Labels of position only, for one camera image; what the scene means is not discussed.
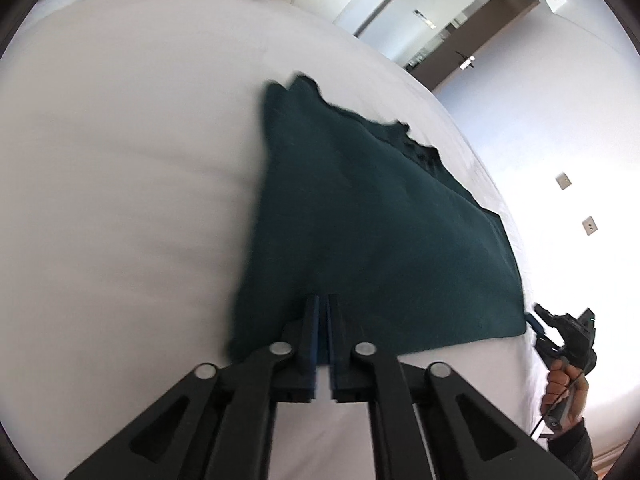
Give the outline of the right hand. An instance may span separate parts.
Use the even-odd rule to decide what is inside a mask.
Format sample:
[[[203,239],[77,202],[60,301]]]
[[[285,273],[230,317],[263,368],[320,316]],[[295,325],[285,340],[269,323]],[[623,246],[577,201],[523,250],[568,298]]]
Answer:
[[[564,424],[560,429],[552,429],[555,436],[565,434],[582,421],[589,384],[580,368],[565,364],[561,360],[554,361],[547,375],[546,390],[541,398],[540,414],[544,416],[553,404],[561,403],[569,396],[573,397],[568,404]]]

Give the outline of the dark sleeve forearm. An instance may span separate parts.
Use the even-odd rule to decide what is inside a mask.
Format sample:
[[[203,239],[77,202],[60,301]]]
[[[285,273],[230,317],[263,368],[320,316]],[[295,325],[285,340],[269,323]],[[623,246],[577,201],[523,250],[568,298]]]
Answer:
[[[592,468],[592,444],[583,420],[549,439],[548,451],[579,480],[597,480],[598,475]]]

